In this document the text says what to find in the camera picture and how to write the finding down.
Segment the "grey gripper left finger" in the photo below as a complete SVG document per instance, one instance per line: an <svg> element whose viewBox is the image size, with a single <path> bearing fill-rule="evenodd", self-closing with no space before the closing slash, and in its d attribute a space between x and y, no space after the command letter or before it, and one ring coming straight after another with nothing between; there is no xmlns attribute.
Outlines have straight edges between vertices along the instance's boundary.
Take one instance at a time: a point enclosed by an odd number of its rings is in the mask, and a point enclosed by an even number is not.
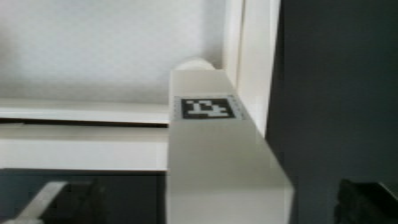
<svg viewBox="0 0 398 224"><path fill-rule="evenodd" d="M107 224L105 190L98 181L45 184L11 224Z"/></svg>

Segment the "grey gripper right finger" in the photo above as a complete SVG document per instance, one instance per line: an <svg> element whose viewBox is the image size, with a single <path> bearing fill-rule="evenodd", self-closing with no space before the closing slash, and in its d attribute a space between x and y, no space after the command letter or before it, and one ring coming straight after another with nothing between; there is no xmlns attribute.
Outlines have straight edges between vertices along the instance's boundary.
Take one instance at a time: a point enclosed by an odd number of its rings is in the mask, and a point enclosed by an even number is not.
<svg viewBox="0 0 398 224"><path fill-rule="evenodd" d="M398 182L342 180L334 224L398 224Z"/></svg>

